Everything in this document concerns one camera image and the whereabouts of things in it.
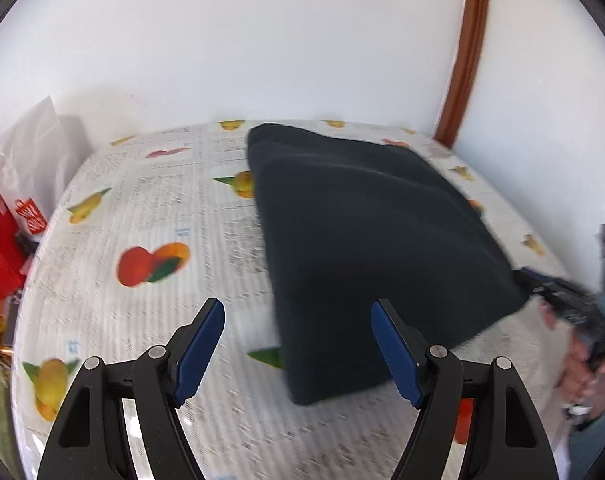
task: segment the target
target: fruit print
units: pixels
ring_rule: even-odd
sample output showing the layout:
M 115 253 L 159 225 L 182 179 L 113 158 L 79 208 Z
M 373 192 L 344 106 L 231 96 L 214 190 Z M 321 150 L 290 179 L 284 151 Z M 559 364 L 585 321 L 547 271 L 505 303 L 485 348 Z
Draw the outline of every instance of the fruit print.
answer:
M 49 422 L 58 415 L 60 405 L 67 393 L 69 376 L 78 366 L 79 359 L 65 363 L 57 358 L 47 359 L 40 366 L 23 362 L 23 368 L 34 384 L 36 410 Z
M 127 142 L 127 140 L 133 139 L 134 137 L 135 137 L 135 135 L 122 137 L 121 139 L 112 140 L 111 142 L 109 142 L 109 144 L 111 144 L 112 146 L 120 146 L 121 144 L 124 144 L 125 142 Z
M 183 148 L 175 148 L 173 150 L 156 150 L 155 152 L 151 152 L 145 158 L 156 158 L 158 156 L 167 156 L 167 155 L 175 155 L 176 153 L 186 152 L 189 150 L 186 146 Z
M 538 256 L 545 256 L 545 254 L 547 254 L 547 251 L 544 250 L 544 247 L 542 247 L 540 242 L 538 242 L 538 240 L 536 240 L 536 238 L 534 238 L 532 234 L 524 235 L 524 241 L 522 242 L 522 245 L 525 245 L 530 248 Z
M 469 171 L 469 168 L 466 166 L 456 166 L 455 168 L 451 168 L 449 171 L 453 171 L 454 173 L 457 173 L 464 180 L 466 180 L 468 182 L 473 182 L 474 180 L 476 180 L 476 177 L 474 177 L 471 174 L 471 172 Z
M 282 356 L 280 347 L 265 348 L 262 350 L 254 350 L 247 352 L 247 356 L 260 361 L 266 365 L 282 370 Z
M 214 180 L 231 186 L 240 198 L 254 197 L 254 178 L 250 171 L 240 171 L 234 176 L 219 176 Z
M 151 254 L 154 268 L 169 258 L 177 258 L 180 262 L 176 267 L 176 270 L 181 269 L 189 260 L 189 247 L 180 242 L 173 242 L 171 244 L 163 245 Z
M 121 254 L 116 277 L 124 286 L 159 282 L 184 267 L 189 257 L 189 247 L 180 242 L 163 245 L 153 254 L 144 247 L 131 247 Z
M 471 205 L 471 207 L 473 207 L 473 210 L 477 213 L 477 215 L 480 218 L 482 218 L 483 215 L 485 214 L 484 206 L 480 202 L 475 200 L 474 198 L 470 198 L 468 202 Z
M 111 189 L 110 187 L 107 187 L 106 189 L 103 189 L 102 191 L 98 191 L 97 193 L 93 193 L 93 195 L 88 196 L 86 199 L 84 199 L 79 204 L 68 207 L 67 211 L 69 211 L 71 213 L 71 216 L 69 217 L 69 223 L 78 224 L 78 223 L 82 222 L 83 220 L 86 220 L 89 217 L 89 215 L 91 215 L 93 213 L 94 209 L 96 209 L 96 207 L 98 207 L 100 205 L 100 201 L 102 200 L 102 197 L 110 189 Z
M 220 124 L 222 129 L 226 130 L 227 132 L 232 132 L 233 130 L 237 130 L 244 123 L 245 123 L 245 121 L 218 121 L 218 124 Z
M 153 258 L 144 247 L 131 247 L 124 251 L 118 262 L 118 281 L 124 286 L 136 286 L 151 274 Z
M 409 146 L 404 140 L 382 139 L 382 142 L 388 146 L 401 146 L 403 148 L 411 149 L 411 146 Z

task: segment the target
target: white plastic bag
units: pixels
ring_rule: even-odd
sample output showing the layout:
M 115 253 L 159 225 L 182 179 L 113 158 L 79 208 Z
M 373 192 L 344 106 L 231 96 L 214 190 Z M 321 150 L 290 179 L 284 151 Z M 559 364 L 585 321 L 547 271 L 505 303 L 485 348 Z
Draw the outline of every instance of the white plastic bag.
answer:
M 22 230 L 40 241 L 81 156 L 47 97 L 0 136 L 0 194 Z

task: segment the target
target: person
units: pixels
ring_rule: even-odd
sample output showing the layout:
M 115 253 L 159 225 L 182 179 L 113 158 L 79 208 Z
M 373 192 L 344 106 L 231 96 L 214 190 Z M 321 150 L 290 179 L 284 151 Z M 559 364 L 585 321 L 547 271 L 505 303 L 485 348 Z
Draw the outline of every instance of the person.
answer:
M 587 345 L 573 330 L 558 389 L 566 402 L 589 401 L 587 419 L 569 433 L 569 480 L 583 480 L 605 446 L 605 360 L 596 373 L 586 365 Z

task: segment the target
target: yellow pear print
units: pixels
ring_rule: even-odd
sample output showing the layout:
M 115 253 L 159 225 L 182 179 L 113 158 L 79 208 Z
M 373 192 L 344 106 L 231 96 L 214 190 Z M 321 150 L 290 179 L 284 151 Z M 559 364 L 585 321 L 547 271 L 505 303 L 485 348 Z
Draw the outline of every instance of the yellow pear print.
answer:
M 93 193 L 93 195 L 88 196 L 79 204 L 68 207 L 67 211 L 71 213 L 71 216 L 69 217 L 70 224 L 78 224 L 89 217 L 89 215 L 93 213 L 94 209 L 100 205 L 103 195 L 105 195 L 105 193 L 107 193 L 110 189 L 111 188 L 108 187 L 102 191 Z
M 69 375 L 76 369 L 79 359 L 65 363 L 60 359 L 47 359 L 40 366 L 23 362 L 23 368 L 34 384 L 36 410 L 49 422 L 58 415 L 60 405 L 67 393 Z
M 522 245 L 530 248 L 538 256 L 545 256 L 547 254 L 547 251 L 544 250 L 544 247 L 542 247 L 540 242 L 538 242 L 532 234 L 524 235 L 524 242 L 522 242 Z
M 218 121 L 218 124 L 222 127 L 223 130 L 228 132 L 232 132 L 233 130 L 237 130 L 240 126 L 242 126 L 245 121 Z
M 254 178 L 250 171 L 240 171 L 234 176 L 219 176 L 214 178 L 216 182 L 221 182 L 231 186 L 234 192 L 241 198 L 254 197 Z
M 471 174 L 471 171 L 469 171 L 469 168 L 467 168 L 466 166 L 456 166 L 455 168 L 451 168 L 450 171 L 453 171 L 454 173 L 457 173 L 464 180 L 467 180 L 469 182 L 473 182 L 474 180 L 476 180 L 476 177 L 474 177 Z

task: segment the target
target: folded cloth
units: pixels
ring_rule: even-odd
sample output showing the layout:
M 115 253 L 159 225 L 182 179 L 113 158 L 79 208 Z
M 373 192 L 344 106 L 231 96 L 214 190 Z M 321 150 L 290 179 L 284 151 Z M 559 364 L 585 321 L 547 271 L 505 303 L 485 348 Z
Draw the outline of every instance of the folded cloth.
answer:
M 262 124 L 247 158 L 296 404 L 389 379 L 378 298 L 449 348 L 524 304 L 473 207 L 411 150 Z

